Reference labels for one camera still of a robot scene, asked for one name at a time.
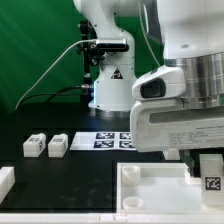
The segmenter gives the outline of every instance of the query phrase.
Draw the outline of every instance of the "qr code label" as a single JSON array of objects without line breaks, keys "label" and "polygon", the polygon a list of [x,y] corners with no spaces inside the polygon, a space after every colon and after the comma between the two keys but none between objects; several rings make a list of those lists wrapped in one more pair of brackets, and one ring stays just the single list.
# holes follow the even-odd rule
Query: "qr code label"
[{"label": "qr code label", "polygon": [[114,139],[115,133],[97,133],[96,139]]},{"label": "qr code label", "polygon": [[95,149],[109,149],[114,147],[114,141],[96,141],[94,143]]},{"label": "qr code label", "polygon": [[30,140],[29,140],[29,142],[38,142],[40,139],[39,138],[31,138]]},{"label": "qr code label", "polygon": [[134,148],[131,141],[120,141],[119,146],[122,149],[133,149]]},{"label": "qr code label", "polygon": [[130,140],[131,139],[131,133],[120,133],[120,139]]},{"label": "qr code label", "polygon": [[53,142],[62,142],[63,141],[63,138],[55,138],[54,140],[53,140]]},{"label": "qr code label", "polygon": [[205,190],[206,191],[221,191],[221,178],[220,177],[205,177]]},{"label": "qr code label", "polygon": [[43,149],[43,142],[42,141],[40,141],[39,146],[40,146],[40,151],[41,151]]}]

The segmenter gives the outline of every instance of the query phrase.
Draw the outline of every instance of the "printed marker sheet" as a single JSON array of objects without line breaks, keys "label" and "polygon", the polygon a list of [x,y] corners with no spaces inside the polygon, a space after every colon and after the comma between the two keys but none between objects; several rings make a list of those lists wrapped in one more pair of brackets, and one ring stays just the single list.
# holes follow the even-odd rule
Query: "printed marker sheet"
[{"label": "printed marker sheet", "polygon": [[77,132],[70,150],[130,150],[130,132]]}]

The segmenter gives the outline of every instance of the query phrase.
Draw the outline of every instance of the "green backdrop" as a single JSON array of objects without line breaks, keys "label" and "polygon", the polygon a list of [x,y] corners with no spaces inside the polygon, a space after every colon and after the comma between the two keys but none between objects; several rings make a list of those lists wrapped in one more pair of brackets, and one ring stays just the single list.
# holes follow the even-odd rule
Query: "green backdrop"
[{"label": "green backdrop", "polygon": [[[0,0],[0,120],[14,110],[19,98],[58,56],[81,39],[77,24],[84,19],[73,0]],[[139,18],[118,18],[117,24],[136,40],[136,76],[156,68],[144,42]],[[157,58],[161,57],[162,47],[151,44]],[[91,70],[96,78],[98,69]],[[79,85],[82,75],[82,57],[73,50],[31,94]],[[29,102],[44,100],[46,97],[39,97]]]}]

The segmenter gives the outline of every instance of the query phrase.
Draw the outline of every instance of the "black table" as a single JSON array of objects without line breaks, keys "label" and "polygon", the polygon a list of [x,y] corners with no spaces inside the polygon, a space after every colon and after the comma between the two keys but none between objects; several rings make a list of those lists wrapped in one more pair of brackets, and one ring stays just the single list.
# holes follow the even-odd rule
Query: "black table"
[{"label": "black table", "polygon": [[130,131],[129,119],[90,115],[74,103],[33,103],[12,113],[0,124],[0,167],[15,167],[16,184],[0,205],[2,212],[115,212],[116,164],[159,162],[162,154],[135,151],[70,151],[64,158],[24,158],[22,144],[32,134],[77,131]]}]

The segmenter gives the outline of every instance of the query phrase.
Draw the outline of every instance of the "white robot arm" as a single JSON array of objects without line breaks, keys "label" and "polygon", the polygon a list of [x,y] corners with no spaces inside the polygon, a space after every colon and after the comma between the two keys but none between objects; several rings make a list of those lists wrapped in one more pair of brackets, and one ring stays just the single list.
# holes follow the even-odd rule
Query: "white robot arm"
[{"label": "white robot arm", "polygon": [[128,45],[127,52],[104,55],[100,63],[100,75],[94,83],[94,100],[89,104],[91,112],[106,116],[128,117],[134,99],[132,85],[134,75],[135,43],[131,34],[117,27],[115,16],[137,15],[136,0],[74,0],[75,6],[92,24],[97,34],[96,47],[113,48]]},{"label": "white robot arm", "polygon": [[165,65],[133,86],[133,144],[142,152],[223,147],[224,1],[154,3]]}]

